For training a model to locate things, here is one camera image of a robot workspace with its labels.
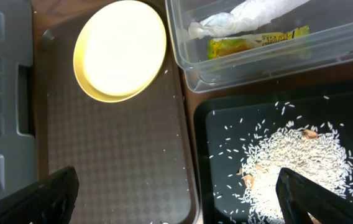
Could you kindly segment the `yellow plate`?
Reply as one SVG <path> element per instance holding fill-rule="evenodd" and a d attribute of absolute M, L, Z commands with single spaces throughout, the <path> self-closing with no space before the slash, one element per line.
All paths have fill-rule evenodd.
<path fill-rule="evenodd" d="M 106 103 L 128 100 L 155 79 L 167 51 L 165 25 L 141 1 L 104 6 L 82 28 L 73 53 L 80 88 Z"/>

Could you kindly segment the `green orange snack wrapper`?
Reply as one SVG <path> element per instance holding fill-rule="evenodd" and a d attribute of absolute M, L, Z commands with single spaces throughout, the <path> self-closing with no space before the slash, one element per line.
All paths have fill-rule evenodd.
<path fill-rule="evenodd" d="M 272 32 L 264 34 L 247 34 L 238 37 L 215 38 L 208 41 L 207 58 L 211 60 L 309 34 L 309 26 L 304 26 L 286 33 Z"/>

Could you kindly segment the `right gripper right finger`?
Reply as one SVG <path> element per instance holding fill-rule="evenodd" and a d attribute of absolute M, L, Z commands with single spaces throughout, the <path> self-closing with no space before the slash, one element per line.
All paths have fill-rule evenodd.
<path fill-rule="evenodd" d="M 282 168 L 276 193 L 285 223 L 353 223 L 353 203 L 296 173 Z"/>

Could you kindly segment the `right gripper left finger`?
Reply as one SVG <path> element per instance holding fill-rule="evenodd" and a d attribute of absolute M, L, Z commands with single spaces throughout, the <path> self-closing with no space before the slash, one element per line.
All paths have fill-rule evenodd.
<path fill-rule="evenodd" d="M 0 199 L 0 224 L 68 224 L 78 196 L 79 180 L 73 166 Z"/>

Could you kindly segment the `white napkin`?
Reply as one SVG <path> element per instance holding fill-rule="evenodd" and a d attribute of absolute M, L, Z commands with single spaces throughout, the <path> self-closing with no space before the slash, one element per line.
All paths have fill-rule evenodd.
<path fill-rule="evenodd" d="M 231 12 L 220 12 L 201 22 L 192 22 L 188 28 L 191 39 L 226 37 L 256 30 L 286 13 L 306 4 L 309 0 L 248 0 Z"/>

